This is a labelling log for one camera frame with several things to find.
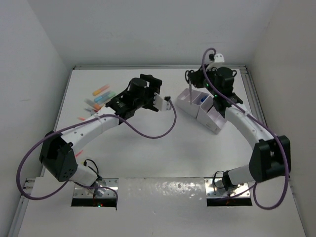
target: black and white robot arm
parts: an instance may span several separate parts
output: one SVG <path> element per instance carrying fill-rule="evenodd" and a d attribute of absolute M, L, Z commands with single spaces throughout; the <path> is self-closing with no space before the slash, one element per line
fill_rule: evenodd
<path fill-rule="evenodd" d="M 224 62 L 221 54 L 211 54 L 210 60 L 210 64 L 205 65 L 205 67 L 211 83 L 218 91 L 245 110 L 245 113 L 232 106 L 212 89 L 205 79 L 202 68 L 196 72 L 186 72 L 186 81 L 189 81 L 196 88 L 206 88 L 214 96 L 213 104 L 216 111 L 239 130 L 253 150 L 249 164 L 224 172 L 222 178 L 223 186 L 226 190 L 230 190 L 234 189 L 238 184 L 251 181 L 260 183 L 284 175 L 284 162 L 277 142 L 266 129 L 247 116 L 251 113 L 247 110 L 242 100 L 233 93 L 234 77 L 237 72 L 226 67 L 219 67 Z M 284 148 L 290 170 L 290 141 L 286 136 L 278 138 Z"/>
<path fill-rule="evenodd" d="M 102 186 L 102 178 L 89 167 L 77 164 L 75 154 L 103 132 L 120 125 L 120 118 L 127 120 L 134 116 L 139 108 L 155 112 L 171 110 L 170 97 L 159 95 L 161 84 L 161 80 L 151 75 L 141 74 L 139 78 L 133 78 L 126 90 L 85 120 L 95 121 L 47 139 L 41 150 L 41 163 L 60 182 L 71 180 L 85 186 Z"/>

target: wall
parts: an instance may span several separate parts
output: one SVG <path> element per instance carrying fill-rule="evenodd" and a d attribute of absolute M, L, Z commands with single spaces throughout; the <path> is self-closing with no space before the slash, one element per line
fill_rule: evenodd
<path fill-rule="evenodd" d="M 200 64 L 216 47 L 250 61 L 278 0 L 28 0 L 61 57 L 78 64 Z"/>
<path fill-rule="evenodd" d="M 316 2 L 283 0 L 252 62 L 268 125 L 291 140 L 291 178 L 308 236 L 316 236 Z"/>
<path fill-rule="evenodd" d="M 26 0 L 0 3 L 0 236 L 20 198 L 15 174 L 26 151 L 54 126 L 69 70 Z M 21 180 L 40 173 L 34 152 Z"/>

